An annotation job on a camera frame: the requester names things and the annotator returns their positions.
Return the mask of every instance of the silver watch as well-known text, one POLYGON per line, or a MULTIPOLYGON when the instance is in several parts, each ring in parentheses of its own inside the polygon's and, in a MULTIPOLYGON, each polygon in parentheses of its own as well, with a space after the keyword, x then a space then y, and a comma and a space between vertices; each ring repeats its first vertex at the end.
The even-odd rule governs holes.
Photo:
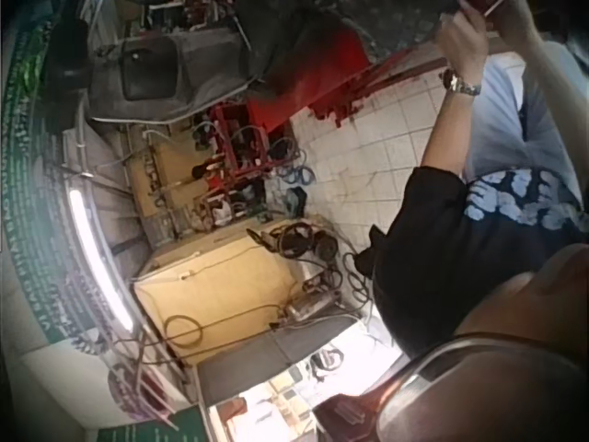
POLYGON ((440 79, 446 90, 458 92, 460 94, 467 94, 472 97, 480 95, 480 85, 470 85, 460 78, 454 69, 446 69, 440 74, 440 79))

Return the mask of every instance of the scooter seat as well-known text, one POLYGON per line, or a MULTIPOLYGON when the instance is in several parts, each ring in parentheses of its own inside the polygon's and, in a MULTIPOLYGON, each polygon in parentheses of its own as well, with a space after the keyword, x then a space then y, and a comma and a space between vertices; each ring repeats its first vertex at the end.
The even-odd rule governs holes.
POLYGON ((169 99, 176 94, 178 50, 168 37, 126 41, 121 54, 125 99, 169 99))

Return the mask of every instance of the printed shirt graphic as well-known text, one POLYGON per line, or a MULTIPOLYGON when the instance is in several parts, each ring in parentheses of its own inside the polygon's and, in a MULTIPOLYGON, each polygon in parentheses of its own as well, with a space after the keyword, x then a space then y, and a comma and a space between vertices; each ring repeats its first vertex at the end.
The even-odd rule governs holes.
POLYGON ((385 242, 375 301, 394 339, 415 356, 449 339, 498 285, 589 242, 589 215, 549 170, 498 171, 466 184, 420 167, 385 242))

